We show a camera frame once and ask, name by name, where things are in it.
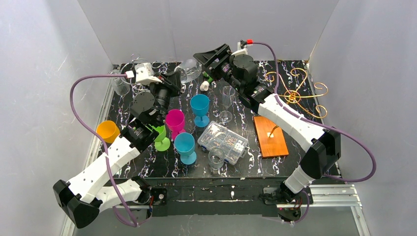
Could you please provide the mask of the clear glass back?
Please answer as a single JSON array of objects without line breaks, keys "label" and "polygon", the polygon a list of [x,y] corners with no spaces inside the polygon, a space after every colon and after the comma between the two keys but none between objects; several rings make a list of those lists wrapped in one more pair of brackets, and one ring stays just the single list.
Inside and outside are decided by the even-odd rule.
[{"label": "clear glass back", "polygon": [[192,58],[180,63],[174,71],[180,72],[180,81],[182,84],[186,84],[197,79],[201,75],[202,66],[198,61]]}]

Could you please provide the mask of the teal plastic wine glass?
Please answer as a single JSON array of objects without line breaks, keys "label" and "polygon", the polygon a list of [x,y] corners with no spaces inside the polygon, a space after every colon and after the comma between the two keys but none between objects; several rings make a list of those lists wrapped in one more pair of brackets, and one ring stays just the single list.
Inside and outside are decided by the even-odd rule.
[{"label": "teal plastic wine glass", "polygon": [[202,128],[209,124],[210,120],[207,116],[209,103],[209,98],[204,94],[197,94],[191,98],[190,106],[195,115],[194,123],[197,127]]}]

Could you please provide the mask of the clear wine glass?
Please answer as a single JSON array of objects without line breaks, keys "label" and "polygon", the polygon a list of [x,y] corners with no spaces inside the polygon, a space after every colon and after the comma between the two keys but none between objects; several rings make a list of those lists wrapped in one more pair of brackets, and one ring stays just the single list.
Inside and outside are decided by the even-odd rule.
[{"label": "clear wine glass", "polygon": [[222,90],[222,105],[224,107],[221,111],[219,117],[223,123],[228,123],[232,120],[233,115],[229,111],[229,108],[232,106],[235,99],[235,89],[232,86],[226,86]]}]

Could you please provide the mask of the blue plastic wine glass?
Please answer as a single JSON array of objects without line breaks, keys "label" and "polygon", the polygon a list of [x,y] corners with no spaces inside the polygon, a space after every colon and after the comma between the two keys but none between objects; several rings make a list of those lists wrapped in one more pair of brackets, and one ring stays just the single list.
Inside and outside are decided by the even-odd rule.
[{"label": "blue plastic wine glass", "polygon": [[195,139],[189,133],[180,133],[174,140],[174,147],[180,154],[180,160],[185,165],[192,165],[197,159]]}]

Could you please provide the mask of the green plastic wine glass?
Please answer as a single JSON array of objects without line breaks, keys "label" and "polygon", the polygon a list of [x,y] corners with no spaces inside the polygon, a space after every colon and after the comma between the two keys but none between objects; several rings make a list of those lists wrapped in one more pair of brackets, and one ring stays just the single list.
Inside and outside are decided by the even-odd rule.
[{"label": "green plastic wine glass", "polygon": [[167,151],[170,147],[170,140],[167,138],[166,126],[158,126],[153,128],[158,132],[158,136],[154,140],[154,146],[157,151]]}]

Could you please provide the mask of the orange plastic wine glass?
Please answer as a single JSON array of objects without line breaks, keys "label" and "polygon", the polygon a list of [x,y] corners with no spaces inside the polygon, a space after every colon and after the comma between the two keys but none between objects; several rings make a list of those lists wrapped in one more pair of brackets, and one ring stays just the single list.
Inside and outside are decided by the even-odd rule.
[{"label": "orange plastic wine glass", "polygon": [[96,128],[96,132],[108,144],[112,144],[120,135],[120,129],[111,120],[100,123]]}]

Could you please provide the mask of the clear glass front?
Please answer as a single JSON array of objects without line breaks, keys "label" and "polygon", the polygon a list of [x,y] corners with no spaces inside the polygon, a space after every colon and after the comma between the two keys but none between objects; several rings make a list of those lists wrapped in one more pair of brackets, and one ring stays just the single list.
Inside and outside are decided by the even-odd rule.
[{"label": "clear glass front", "polygon": [[213,148],[208,154],[208,163],[212,171],[221,169],[225,162],[225,153],[220,148]]}]

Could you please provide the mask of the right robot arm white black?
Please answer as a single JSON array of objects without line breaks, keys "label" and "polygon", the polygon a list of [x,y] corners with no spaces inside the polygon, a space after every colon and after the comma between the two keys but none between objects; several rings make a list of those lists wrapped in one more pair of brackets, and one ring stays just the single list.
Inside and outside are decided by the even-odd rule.
[{"label": "right robot arm white black", "polygon": [[299,166],[280,184],[276,194],[293,198],[320,179],[340,158],[341,137],[331,128],[314,124],[285,104],[271,88],[258,81],[258,66],[247,53],[233,54],[229,45],[203,53],[194,59],[213,79],[224,79],[236,92],[241,103],[268,118],[289,134],[305,151]]}]

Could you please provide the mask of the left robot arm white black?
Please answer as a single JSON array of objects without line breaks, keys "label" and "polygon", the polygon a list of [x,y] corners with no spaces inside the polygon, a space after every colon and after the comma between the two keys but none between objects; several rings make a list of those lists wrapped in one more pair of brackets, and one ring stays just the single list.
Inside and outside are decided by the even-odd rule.
[{"label": "left robot arm white black", "polygon": [[114,142],[103,142],[104,152],[98,158],[70,180],[59,180],[53,186],[58,205],[79,229],[117,205],[137,202],[151,206],[151,186],[141,177],[117,184],[113,176],[154,143],[171,98],[181,93],[180,73],[157,73],[139,82],[148,89],[135,96],[128,124]]}]

